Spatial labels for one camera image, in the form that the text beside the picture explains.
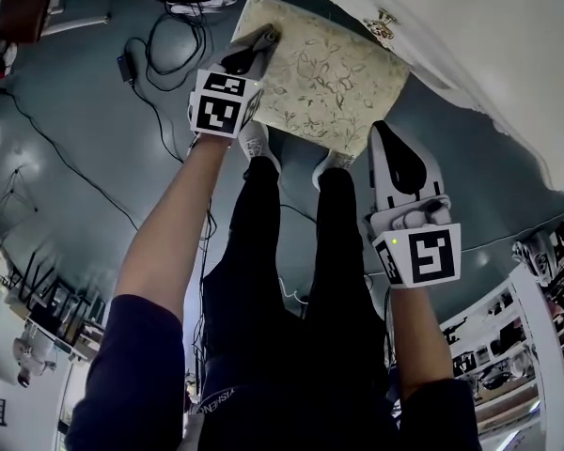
leg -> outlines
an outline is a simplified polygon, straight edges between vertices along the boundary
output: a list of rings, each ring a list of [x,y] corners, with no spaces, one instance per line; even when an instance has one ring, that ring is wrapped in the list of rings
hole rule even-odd
[[[208,358],[268,348],[284,304],[275,268],[280,227],[278,173],[254,158],[230,223],[221,262],[205,278],[203,308]]]
[[[316,366],[338,381],[350,372],[364,386],[387,386],[384,322],[364,280],[363,243],[357,227],[355,194],[349,173],[330,168],[321,174],[316,271],[305,324]],[[354,359],[341,369],[347,354]]]

decorative cushion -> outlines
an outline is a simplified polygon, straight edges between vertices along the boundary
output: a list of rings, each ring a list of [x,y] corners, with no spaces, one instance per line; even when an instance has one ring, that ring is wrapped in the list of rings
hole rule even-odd
[[[266,23],[282,33],[255,120],[357,157],[409,70],[395,55],[322,17],[278,0],[247,0],[232,39]]]

blue-gray floor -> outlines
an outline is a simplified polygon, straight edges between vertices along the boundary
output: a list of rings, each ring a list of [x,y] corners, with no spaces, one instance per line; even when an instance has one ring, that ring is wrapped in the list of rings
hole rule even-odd
[[[287,1],[365,33],[359,23],[330,2]],[[108,11],[112,21],[52,35],[21,48],[14,75],[4,85],[19,96],[24,110],[66,150],[66,156],[139,224],[179,165],[161,144],[155,115],[121,82],[116,59],[129,37],[148,35],[163,6],[153,0],[66,0],[66,4],[62,18]],[[229,42],[242,7],[240,2],[210,18],[216,48]],[[175,65],[187,52],[188,41],[186,27],[167,23],[156,39],[155,58],[163,65]],[[141,49],[137,51],[141,60]],[[192,79],[189,85],[166,94],[146,83],[141,85],[166,116],[166,141],[171,143],[173,135],[176,148],[185,154],[191,141],[185,113]],[[387,121],[409,128],[437,158],[453,202],[453,218],[462,223],[464,248],[513,234],[564,211],[564,192],[543,187],[537,166],[526,151],[496,132],[486,116],[446,103],[416,78],[410,78]],[[310,177],[324,150],[279,132],[274,132],[274,143],[284,166],[283,202],[315,215],[318,194]],[[40,247],[40,253],[56,262],[61,275],[73,285],[90,284],[108,295],[133,237],[132,226],[58,160],[11,101],[0,97],[0,194],[8,175],[19,165],[23,165],[39,212],[8,235],[5,247],[11,257],[24,268],[31,253]],[[240,149],[233,146],[213,198],[219,230],[211,243],[209,266],[223,254],[227,225],[246,166]],[[351,172],[358,214],[366,215],[373,203],[366,155]],[[16,222],[21,212],[12,208],[0,216],[2,230]],[[515,265],[510,247],[511,240],[505,240],[462,255],[462,280],[431,291],[440,319],[462,310],[507,276]],[[366,241],[365,249],[367,271],[379,271],[381,265]],[[283,210],[277,262],[288,292],[298,289],[299,296],[308,292],[314,259],[315,226],[291,210]],[[187,302],[188,335],[196,318],[196,283],[195,277]],[[385,277],[375,277],[374,283],[380,297],[386,290]],[[347,312],[351,312],[351,292],[347,289]],[[289,306],[297,305],[293,299],[287,301]]]

person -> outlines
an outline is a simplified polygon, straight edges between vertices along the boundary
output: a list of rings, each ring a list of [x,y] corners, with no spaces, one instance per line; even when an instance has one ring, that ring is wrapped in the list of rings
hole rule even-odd
[[[46,369],[55,371],[56,363],[50,360],[54,351],[53,340],[28,321],[21,337],[12,342],[12,355],[21,368],[17,382],[26,388],[32,376],[42,376]]]
[[[298,319],[285,310],[275,267],[280,164],[266,128],[250,123],[238,140],[250,164],[227,249],[204,280],[198,414],[183,431],[184,295],[230,144],[205,134],[125,257],[67,448],[480,449],[471,392],[453,380],[424,288],[392,291],[400,430],[391,417],[384,323],[364,279],[349,162],[331,152],[314,172],[315,278]]]

white sneaker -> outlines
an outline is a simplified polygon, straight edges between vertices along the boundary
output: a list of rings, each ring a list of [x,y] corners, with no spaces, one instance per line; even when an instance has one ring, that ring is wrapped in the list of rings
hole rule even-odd
[[[282,174],[282,166],[270,149],[270,133],[267,126],[259,122],[249,122],[238,134],[238,142],[246,158],[267,157],[274,163],[275,170]]]
[[[320,176],[324,171],[328,169],[338,168],[338,169],[349,169],[353,163],[354,158],[347,154],[341,154],[340,152],[334,152],[330,150],[328,155],[323,158],[323,160],[318,163],[311,176],[311,181],[316,189],[320,189]]]
[[[12,64],[15,62],[15,58],[17,58],[17,44],[10,43],[7,46],[5,41],[0,41],[0,54],[4,60],[4,74],[10,75],[10,72],[12,71]]]

